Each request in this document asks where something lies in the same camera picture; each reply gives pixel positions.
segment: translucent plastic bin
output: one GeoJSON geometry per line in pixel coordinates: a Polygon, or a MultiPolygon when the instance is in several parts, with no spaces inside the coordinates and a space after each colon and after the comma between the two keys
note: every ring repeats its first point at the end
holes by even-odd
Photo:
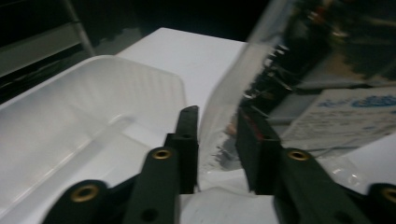
{"type": "Polygon", "coordinates": [[[0,105],[0,223],[37,223],[70,185],[135,175],[185,107],[182,81],[113,56],[0,105]]]}

